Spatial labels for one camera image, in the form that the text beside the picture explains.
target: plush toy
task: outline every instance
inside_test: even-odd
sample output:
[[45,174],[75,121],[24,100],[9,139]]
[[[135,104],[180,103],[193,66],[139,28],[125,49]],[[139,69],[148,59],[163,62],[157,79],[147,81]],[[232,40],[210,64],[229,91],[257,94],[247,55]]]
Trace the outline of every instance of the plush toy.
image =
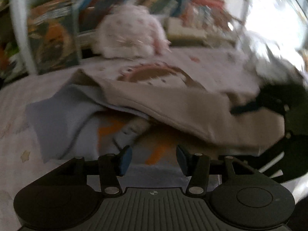
[[92,50],[106,58],[147,58],[169,50],[160,22],[144,6],[121,5],[97,28]]

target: black object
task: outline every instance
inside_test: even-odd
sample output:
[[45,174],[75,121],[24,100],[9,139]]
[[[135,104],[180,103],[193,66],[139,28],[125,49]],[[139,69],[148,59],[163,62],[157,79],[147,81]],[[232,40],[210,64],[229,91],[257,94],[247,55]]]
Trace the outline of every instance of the black object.
[[[131,148],[98,161],[72,159],[18,192],[15,212],[33,230],[290,230],[285,225],[294,210],[292,194],[234,157],[211,160],[177,147],[177,160],[191,176],[186,193],[180,188],[128,188],[117,176],[125,174]],[[209,174],[223,183],[206,192]],[[99,175],[101,192],[87,183]]]
[[[283,175],[273,178],[283,183],[308,172],[308,93],[302,85],[267,85],[256,99],[231,109],[234,115],[257,111],[265,107],[284,117],[285,136],[259,157],[236,156],[249,166],[273,176],[281,170]],[[269,169],[263,168],[277,156],[282,158]]]
[[307,213],[308,213],[308,197],[300,200],[295,205],[295,209],[290,217],[288,226],[293,231],[307,231],[308,230]]

